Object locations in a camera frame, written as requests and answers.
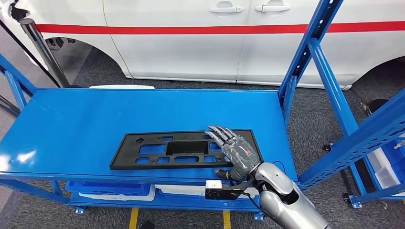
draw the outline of red stripe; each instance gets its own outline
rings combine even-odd
[[[301,25],[247,25],[200,27],[111,27],[85,25],[39,24],[40,32],[78,34],[271,34],[304,33]],[[331,24],[328,32],[405,31],[405,21],[358,22]]]

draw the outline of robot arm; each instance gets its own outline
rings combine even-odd
[[[326,220],[297,185],[272,163],[261,163],[258,153],[241,136],[228,128],[209,126],[206,131],[233,163],[231,171],[217,170],[221,178],[246,184],[224,189],[237,198],[243,189],[253,184],[260,193],[260,205],[264,213],[286,229],[330,229]],[[223,197],[220,189],[209,192],[210,197]]]

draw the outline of black cable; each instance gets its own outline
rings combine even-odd
[[[38,67],[40,67],[40,69],[48,76],[48,78],[50,80],[52,80],[52,82],[60,88],[60,85],[58,84],[58,82],[55,80],[55,78],[49,73],[49,71],[47,71],[44,66],[37,60],[37,58],[27,49],[27,47],[25,47],[25,45],[23,43],[21,43],[20,40],[18,40],[18,38],[11,32],[11,30],[9,28],[7,28],[7,26],[3,23],[3,21],[0,20],[0,25],[3,27],[3,29],[13,38],[13,40],[29,55],[29,57],[31,57],[32,60],[34,60],[34,62],[38,65]]]
[[[266,217],[269,217],[269,218],[272,219],[276,224],[278,224],[277,221],[276,221],[271,215],[269,215],[269,214],[267,214],[265,211],[263,211],[263,209],[252,199],[252,197],[250,196],[250,193],[242,192],[241,194],[242,194],[242,195],[245,195],[245,196],[247,196],[247,197],[249,197],[249,200],[256,206],[257,209],[259,209],[261,212],[263,212],[263,214],[264,214]]]

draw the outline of rectangular cutout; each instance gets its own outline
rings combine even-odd
[[[207,141],[173,141],[167,143],[166,155],[208,154]]]
[[[149,157],[138,157],[136,164],[149,164]]]
[[[172,136],[164,136],[164,137],[162,137],[162,141],[173,141],[173,137]]]
[[[143,145],[139,148],[139,154],[163,154],[164,149],[164,144]]]
[[[177,156],[174,159],[175,163],[196,163],[199,161],[197,156]]]
[[[167,164],[170,160],[170,157],[168,156],[161,156],[158,159],[158,164]]]
[[[204,156],[204,162],[215,162],[215,156]]]
[[[222,150],[221,150],[221,148],[219,147],[218,144],[216,144],[215,142],[211,142],[210,143],[210,151],[211,152],[220,152]]]

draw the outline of robot finger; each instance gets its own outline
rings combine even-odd
[[[226,130],[227,135],[230,134],[230,135],[232,135],[232,137],[239,137],[239,135],[237,135],[235,132],[233,132],[229,128],[224,127],[224,129]]]
[[[222,148],[222,146],[225,144],[225,142],[223,140],[220,139],[220,137],[218,137],[216,134],[214,134],[214,132],[212,131],[204,131],[206,134],[208,134],[209,136],[211,136],[214,141],[219,145],[219,147]]]
[[[227,130],[225,130],[223,127],[220,127],[220,126],[215,126],[216,128],[218,128],[218,129],[220,129],[221,130],[221,132],[223,132],[228,138],[233,138],[234,136],[231,134],[231,133],[229,133]]]
[[[229,137],[228,137],[227,135],[225,135],[218,127],[209,125],[208,128],[210,128],[210,129],[213,130],[217,135],[219,135],[219,136],[222,138],[223,142],[226,142],[226,141],[229,140]]]

